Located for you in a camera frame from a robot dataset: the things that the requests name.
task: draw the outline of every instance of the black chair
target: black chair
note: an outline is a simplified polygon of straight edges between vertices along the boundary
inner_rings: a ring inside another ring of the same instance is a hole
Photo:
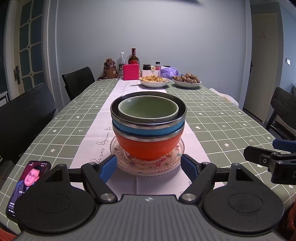
[[[75,72],[64,74],[62,78],[65,82],[65,89],[70,100],[80,95],[87,87],[94,83],[94,76],[89,67]]]
[[[277,87],[270,104],[274,109],[274,112],[267,122],[266,130],[269,131],[272,129],[284,140],[296,140],[296,136],[292,132],[275,121],[275,118],[278,115],[289,127],[296,129],[296,96]]]
[[[0,156],[16,164],[57,107],[45,83],[0,107]]]

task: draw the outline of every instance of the green checkered tablecloth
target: green checkered tablecloth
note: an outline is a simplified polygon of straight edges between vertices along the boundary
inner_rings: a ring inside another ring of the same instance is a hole
[[[73,158],[118,79],[93,83],[71,101],[33,141],[10,173],[0,191],[0,222],[19,233],[17,224],[8,220],[5,209],[13,189],[30,160],[50,161],[70,167]],[[169,94],[182,99],[187,105],[186,122],[195,133],[210,161],[217,167],[241,163],[280,196],[285,208],[295,199],[291,185],[270,182],[266,167],[247,162],[242,153],[249,145],[274,150],[274,137],[237,107],[205,87],[180,89],[173,83],[166,86]]]

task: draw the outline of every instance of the clear plastic water bottle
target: clear plastic water bottle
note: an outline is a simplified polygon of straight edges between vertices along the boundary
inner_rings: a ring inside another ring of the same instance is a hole
[[[120,58],[118,60],[119,65],[119,76],[123,76],[123,66],[126,64],[126,59],[124,58],[124,52],[120,52]]]

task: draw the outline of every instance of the door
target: door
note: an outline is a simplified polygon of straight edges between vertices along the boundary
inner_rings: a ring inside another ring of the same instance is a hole
[[[44,0],[20,0],[14,33],[15,80],[22,94],[45,82],[42,58],[42,12]]]
[[[273,95],[278,58],[276,13],[252,15],[252,69],[244,108],[263,122]]]

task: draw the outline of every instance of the phone screen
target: phone screen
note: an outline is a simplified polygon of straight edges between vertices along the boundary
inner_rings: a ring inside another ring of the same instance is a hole
[[[24,171],[22,172],[20,179],[18,180],[15,189],[10,197],[6,208],[6,215],[14,218],[14,206],[16,200],[24,194],[35,182],[42,177],[45,172],[49,171],[51,164],[48,161],[29,161]]]

